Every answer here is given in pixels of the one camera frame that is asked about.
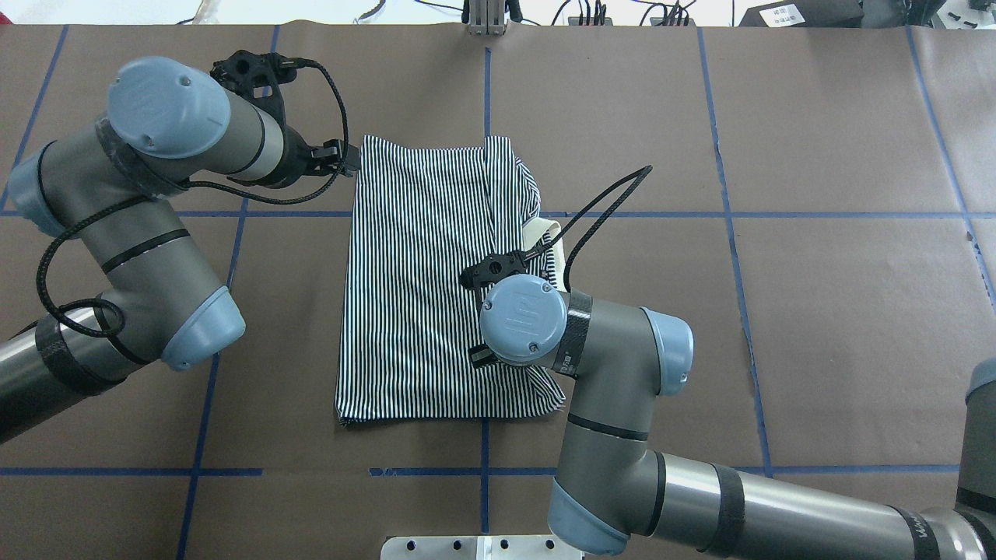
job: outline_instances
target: striped fabric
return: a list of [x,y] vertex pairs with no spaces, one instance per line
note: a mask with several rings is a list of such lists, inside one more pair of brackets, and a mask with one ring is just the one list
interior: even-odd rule
[[[457,283],[486,254],[521,248],[522,226],[539,211],[536,181],[506,138],[447,149],[364,139],[336,392],[342,423],[534,417],[563,404],[541,368],[471,368],[467,350],[483,339],[473,293]],[[556,286],[550,253],[531,272]]]

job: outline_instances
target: sticker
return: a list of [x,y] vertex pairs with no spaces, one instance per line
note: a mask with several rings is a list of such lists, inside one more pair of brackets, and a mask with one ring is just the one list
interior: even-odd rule
[[795,4],[786,4],[777,8],[768,8],[759,12],[764,18],[764,23],[768,27],[788,27],[799,23],[806,23],[806,18],[799,13],[799,8]]

